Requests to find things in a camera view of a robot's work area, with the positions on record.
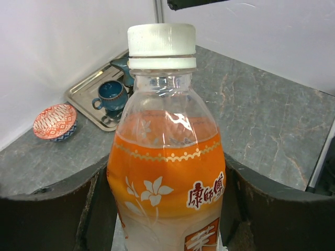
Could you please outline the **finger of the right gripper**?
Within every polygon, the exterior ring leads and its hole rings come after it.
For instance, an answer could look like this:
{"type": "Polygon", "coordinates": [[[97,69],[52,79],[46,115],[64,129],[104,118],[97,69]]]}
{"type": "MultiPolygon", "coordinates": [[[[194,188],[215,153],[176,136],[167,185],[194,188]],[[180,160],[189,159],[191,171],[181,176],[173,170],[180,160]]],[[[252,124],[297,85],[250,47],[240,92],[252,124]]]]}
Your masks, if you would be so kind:
{"type": "Polygon", "coordinates": [[[228,0],[167,0],[167,5],[171,10],[180,10],[225,1],[228,0]]]}

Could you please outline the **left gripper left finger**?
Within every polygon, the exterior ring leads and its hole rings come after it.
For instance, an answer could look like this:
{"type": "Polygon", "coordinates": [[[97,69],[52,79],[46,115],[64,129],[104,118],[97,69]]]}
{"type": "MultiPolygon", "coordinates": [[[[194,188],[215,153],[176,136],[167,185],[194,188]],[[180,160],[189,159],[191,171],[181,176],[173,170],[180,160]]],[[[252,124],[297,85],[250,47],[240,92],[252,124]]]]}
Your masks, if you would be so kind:
{"type": "Polygon", "coordinates": [[[1,197],[1,250],[111,250],[108,157],[31,194],[1,197]]]}

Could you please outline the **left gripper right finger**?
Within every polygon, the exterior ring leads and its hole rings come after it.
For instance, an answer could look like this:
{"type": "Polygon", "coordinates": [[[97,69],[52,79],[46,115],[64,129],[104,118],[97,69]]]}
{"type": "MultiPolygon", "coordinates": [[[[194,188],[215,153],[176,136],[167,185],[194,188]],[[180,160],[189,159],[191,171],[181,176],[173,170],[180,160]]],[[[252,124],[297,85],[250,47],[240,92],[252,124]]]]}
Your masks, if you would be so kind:
{"type": "Polygon", "coordinates": [[[230,250],[334,250],[334,197],[301,191],[226,155],[220,233],[230,250]]]}

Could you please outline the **white juice bottle cap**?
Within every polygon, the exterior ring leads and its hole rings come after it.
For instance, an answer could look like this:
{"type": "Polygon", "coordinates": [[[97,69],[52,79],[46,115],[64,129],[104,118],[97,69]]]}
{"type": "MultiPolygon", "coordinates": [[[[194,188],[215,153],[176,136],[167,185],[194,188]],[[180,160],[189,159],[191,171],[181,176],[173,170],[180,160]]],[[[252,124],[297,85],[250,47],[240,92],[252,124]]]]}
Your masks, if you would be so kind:
{"type": "Polygon", "coordinates": [[[196,52],[196,30],[190,24],[145,24],[127,31],[131,57],[191,55],[196,52]]]}

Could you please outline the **orange juice bottle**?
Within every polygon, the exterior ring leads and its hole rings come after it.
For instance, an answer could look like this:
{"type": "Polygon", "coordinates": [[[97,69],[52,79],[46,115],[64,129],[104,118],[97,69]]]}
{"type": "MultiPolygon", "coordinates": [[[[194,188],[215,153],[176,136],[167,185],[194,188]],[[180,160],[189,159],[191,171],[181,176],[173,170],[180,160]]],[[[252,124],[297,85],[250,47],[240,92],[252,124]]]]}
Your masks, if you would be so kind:
{"type": "Polygon", "coordinates": [[[226,165],[195,62],[130,59],[134,92],[107,166],[126,250],[217,250],[226,165]]]}

